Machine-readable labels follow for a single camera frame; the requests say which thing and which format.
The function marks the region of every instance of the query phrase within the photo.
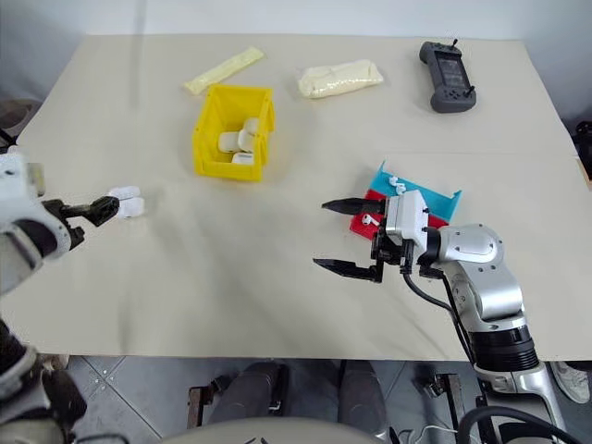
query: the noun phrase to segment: black cable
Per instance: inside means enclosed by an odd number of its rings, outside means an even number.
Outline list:
[[[431,297],[429,294],[425,293],[422,289],[417,287],[415,285],[415,283],[411,280],[411,275],[404,274],[403,280],[405,281],[407,286],[412,290],[412,292],[415,293],[417,296],[422,298],[424,301],[428,301],[429,303],[433,303],[434,305],[437,305],[438,307],[443,308],[452,317],[454,317],[454,312],[452,311],[452,309],[450,308],[450,306],[447,303],[442,302],[440,299],[436,299],[436,298]]]
[[[128,439],[120,433],[100,433],[98,435],[89,435],[88,437],[77,438],[74,442],[79,443],[87,441],[96,441],[98,439],[119,439],[123,444],[130,444]]]
[[[406,273],[403,274],[403,280],[417,296],[422,298],[424,301],[433,303],[434,305],[443,308],[449,313],[450,318],[452,319],[452,324],[454,325],[454,329],[456,330],[456,335],[458,336],[459,342],[461,343],[462,349],[464,350],[464,354],[466,354],[466,357],[468,358],[469,362],[471,364],[474,364],[475,360],[473,359],[473,354],[471,353],[471,349],[469,348],[469,342],[467,339],[466,331],[464,330],[463,324],[461,323],[461,318],[458,315],[458,311],[456,310],[454,301],[451,298],[452,292],[450,291],[450,285],[445,277],[442,276],[442,278],[444,279],[444,287],[446,288],[446,292],[449,295],[450,305],[441,301],[440,299],[436,299],[430,296],[429,294],[421,290],[419,287],[417,287],[415,283],[412,281],[411,275]]]
[[[583,444],[582,441],[576,439],[564,432],[553,424],[543,421],[532,414],[520,412],[519,410],[511,409],[509,407],[491,406],[480,407],[467,413],[459,424],[458,443],[471,444],[471,428],[475,423],[490,418],[491,416],[504,416],[507,418],[517,419],[527,424],[531,424],[547,430],[549,434],[555,438],[560,439],[564,444]]]
[[[388,428],[388,437],[390,438],[390,444],[401,444],[397,432],[395,432],[395,429],[392,427]]]
[[[446,279],[446,276],[442,274],[442,280],[444,281],[444,288],[446,289],[446,294],[448,295],[448,301],[450,303],[450,307],[452,307],[452,311],[454,312],[454,327],[456,328],[456,333],[459,336],[459,341],[461,342],[462,349],[466,354],[466,357],[469,359],[469,363],[475,363],[475,357],[473,356],[473,352],[471,351],[471,347],[469,347],[469,334],[466,332],[463,323],[461,322],[461,316],[459,315],[459,311],[456,308],[456,304],[454,303],[454,297],[452,296],[452,289],[450,288],[450,283]]]

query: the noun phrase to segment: white wall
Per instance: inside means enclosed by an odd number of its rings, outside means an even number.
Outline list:
[[[592,114],[592,0],[0,0],[0,97],[43,99],[84,33],[137,32],[523,39],[561,117]]]

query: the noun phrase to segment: gray remote controller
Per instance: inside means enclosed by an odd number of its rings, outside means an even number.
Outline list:
[[[429,67],[434,82],[430,104],[439,113],[460,113],[475,106],[477,94],[464,70],[463,53],[452,44],[424,42],[419,59]]]

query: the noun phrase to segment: white earbuds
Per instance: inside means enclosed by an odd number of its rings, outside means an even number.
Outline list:
[[[370,215],[363,215],[362,216],[362,223],[364,225],[376,225],[377,227],[380,225],[380,223],[374,219],[373,217],[371,217]]]
[[[391,176],[388,178],[388,183],[395,187],[395,191],[397,192],[398,196],[401,196],[404,192],[407,191],[407,187],[404,183],[398,182],[399,178],[397,176]]]

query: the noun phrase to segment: yellow plastic bin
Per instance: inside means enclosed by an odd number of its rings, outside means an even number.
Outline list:
[[[195,172],[205,176],[238,180],[261,180],[267,162],[267,141],[274,129],[274,106],[270,88],[213,85],[208,90],[202,114],[193,130]],[[255,134],[253,165],[232,164],[233,153],[218,150],[221,132],[239,131],[249,117],[259,118]]]

